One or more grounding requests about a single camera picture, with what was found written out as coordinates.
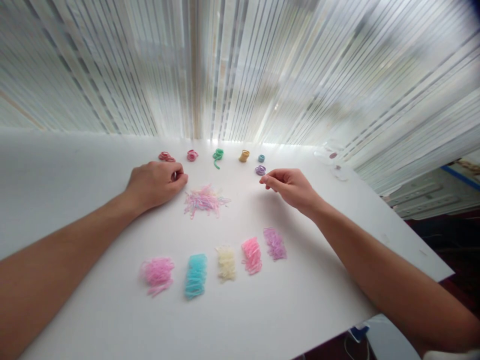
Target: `pink hair tie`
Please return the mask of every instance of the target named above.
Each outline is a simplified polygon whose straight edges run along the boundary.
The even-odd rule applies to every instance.
[[[195,159],[199,156],[199,153],[196,152],[195,150],[189,150],[187,153],[186,153],[186,159],[188,161],[195,161]]]
[[[171,275],[174,267],[175,265],[169,257],[155,257],[150,261],[143,262],[140,274],[150,285],[147,295],[154,298],[173,284]]]
[[[250,275],[258,273],[262,269],[262,260],[260,259],[260,246],[257,237],[245,241],[241,248],[245,254],[245,260],[242,260],[242,264],[245,264],[245,270]]]
[[[265,175],[265,172],[267,171],[267,168],[265,166],[259,165],[255,168],[255,172],[257,175],[263,176]]]
[[[169,162],[169,163],[174,163],[175,162],[175,159],[173,157],[171,157],[170,154],[166,151],[162,151],[160,153],[160,155],[158,155],[158,158],[160,160],[163,160],[163,161],[166,161],[166,162]]]

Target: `yellow hair tie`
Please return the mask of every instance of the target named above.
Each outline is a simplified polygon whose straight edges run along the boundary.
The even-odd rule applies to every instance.
[[[249,158],[249,156],[250,156],[250,151],[242,150],[241,155],[238,158],[238,160],[240,160],[242,163],[245,163],[247,161],[247,159]]]

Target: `purple hair tie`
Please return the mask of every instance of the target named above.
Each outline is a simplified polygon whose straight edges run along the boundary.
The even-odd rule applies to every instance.
[[[262,165],[259,165],[255,168],[255,172],[257,173],[257,175],[260,175],[260,176],[265,175],[266,170],[267,170],[267,168],[265,166],[262,166]]]

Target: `curtain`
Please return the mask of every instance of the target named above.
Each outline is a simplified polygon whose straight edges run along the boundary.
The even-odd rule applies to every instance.
[[[379,194],[480,148],[462,0],[5,0],[0,126],[320,147]]]

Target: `white table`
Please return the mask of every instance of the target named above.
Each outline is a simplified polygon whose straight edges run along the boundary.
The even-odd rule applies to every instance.
[[[191,163],[190,149],[199,153]],[[250,150],[246,163],[242,149]],[[197,212],[191,220],[181,193],[140,217],[22,359],[291,359],[376,314],[314,224],[259,184],[260,153],[268,171],[300,168],[328,202],[436,281],[453,273],[353,171],[335,179],[311,147],[17,130],[0,132],[0,257],[102,205],[161,151],[183,163],[186,191],[212,183],[231,203],[220,218]],[[266,227],[283,235],[287,260],[268,256]],[[263,268],[249,276],[240,245],[254,236]],[[236,251],[234,282],[217,278],[219,245]],[[208,257],[205,294],[187,301],[187,262],[199,253]],[[175,262],[174,283],[152,299],[139,268],[164,256]]]

